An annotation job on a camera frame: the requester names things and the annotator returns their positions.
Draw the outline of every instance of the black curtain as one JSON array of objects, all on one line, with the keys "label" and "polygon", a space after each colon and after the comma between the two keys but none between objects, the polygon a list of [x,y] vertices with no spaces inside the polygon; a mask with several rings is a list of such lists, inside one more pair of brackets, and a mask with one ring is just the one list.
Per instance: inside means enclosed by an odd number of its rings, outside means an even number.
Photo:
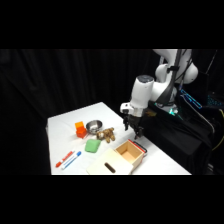
[{"label": "black curtain", "polygon": [[[207,70],[215,50],[194,51],[200,71]],[[219,49],[209,72],[210,89],[220,93],[224,85],[223,54]],[[44,147],[43,156],[48,155],[43,133],[47,118],[97,102],[119,113],[120,104],[130,99],[135,78],[141,74],[155,76],[159,59],[150,49],[0,49],[1,157],[13,151],[15,162],[18,150],[24,152],[24,158],[36,150],[39,156],[35,158],[43,162],[38,153]],[[38,136],[45,136],[45,140],[35,148],[32,142],[37,142]]]},{"label": "black curtain", "polygon": [[224,49],[194,49],[193,52],[196,67],[209,74],[209,91],[223,95]]}]

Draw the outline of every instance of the cable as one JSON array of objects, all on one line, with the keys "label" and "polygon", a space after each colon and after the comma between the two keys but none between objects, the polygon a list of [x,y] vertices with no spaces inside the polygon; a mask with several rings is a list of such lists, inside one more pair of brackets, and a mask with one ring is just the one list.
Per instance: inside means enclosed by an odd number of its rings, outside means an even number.
[{"label": "cable", "polygon": [[191,106],[191,104],[190,103],[188,103],[187,102],[187,100],[185,99],[185,95],[181,95],[182,97],[183,97],[183,99],[184,99],[184,101],[185,101],[185,103],[187,103],[191,108],[192,108],[192,110],[194,110],[203,120],[205,120],[209,125],[210,125],[210,127],[212,128],[212,133],[214,134],[215,133],[215,129],[214,129],[214,127],[213,127],[213,125],[204,117],[204,116],[202,116],[198,111],[196,111],[192,106]]},{"label": "cable", "polygon": [[205,74],[208,74],[208,72],[209,72],[209,70],[210,70],[210,68],[211,68],[211,66],[212,66],[212,64],[213,64],[213,62],[214,62],[214,60],[215,60],[215,56],[217,55],[217,53],[218,53],[218,50],[216,50],[215,55],[214,55],[214,57],[212,58],[212,61],[211,61],[210,65],[209,65],[209,67],[208,67],[208,70],[207,70],[207,72],[206,72]]},{"label": "cable", "polygon": [[185,69],[184,72],[183,72],[183,73],[182,73],[182,74],[175,80],[175,82],[176,82],[179,78],[181,78],[183,75],[185,76],[187,70],[190,68],[190,66],[191,66],[192,63],[193,63],[193,61],[192,61],[192,59],[190,58],[190,60],[189,60],[189,62],[188,62],[188,65],[187,65],[186,69]]},{"label": "cable", "polygon": [[223,141],[224,141],[224,136],[223,136],[221,142],[220,142],[214,149],[212,149],[212,151],[216,150],[216,149],[222,144]]}]

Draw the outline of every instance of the marker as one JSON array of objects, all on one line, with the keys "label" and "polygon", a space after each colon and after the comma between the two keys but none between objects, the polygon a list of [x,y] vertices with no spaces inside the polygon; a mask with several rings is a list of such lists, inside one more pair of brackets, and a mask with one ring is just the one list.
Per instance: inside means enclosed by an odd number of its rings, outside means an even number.
[{"label": "marker", "polygon": [[62,165],[61,169],[66,169],[73,161],[78,158],[82,153],[78,152],[76,155],[72,156],[65,164]]},{"label": "marker", "polygon": [[68,155],[65,156],[65,158],[63,158],[60,162],[58,162],[56,164],[56,167],[58,168],[59,166],[61,166],[61,164],[64,163],[64,161],[67,160],[74,152],[75,152],[75,150],[69,152]]}]

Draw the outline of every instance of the red object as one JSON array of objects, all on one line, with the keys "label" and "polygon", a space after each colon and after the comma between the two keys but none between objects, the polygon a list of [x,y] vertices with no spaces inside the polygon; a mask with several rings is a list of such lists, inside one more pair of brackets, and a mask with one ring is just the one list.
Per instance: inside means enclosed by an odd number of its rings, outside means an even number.
[{"label": "red object", "polygon": [[87,130],[85,129],[83,122],[76,123],[75,127],[76,127],[76,130],[77,130],[76,131],[77,137],[83,139],[87,134]]},{"label": "red object", "polygon": [[62,164],[66,159],[68,159],[68,157],[70,157],[72,154],[73,154],[72,151],[69,152],[68,155],[65,156],[65,158],[63,158],[60,162],[58,162],[58,163],[56,164],[56,167],[58,168],[59,166],[61,166],[61,164]]}]

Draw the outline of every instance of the wooden box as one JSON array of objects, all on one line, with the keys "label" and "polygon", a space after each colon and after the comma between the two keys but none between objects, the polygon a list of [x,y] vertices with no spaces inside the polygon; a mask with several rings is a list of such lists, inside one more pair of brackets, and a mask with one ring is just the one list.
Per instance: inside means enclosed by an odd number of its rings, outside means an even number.
[{"label": "wooden box", "polygon": [[88,169],[90,175],[130,175],[142,162],[144,151],[131,140],[108,149]]}]

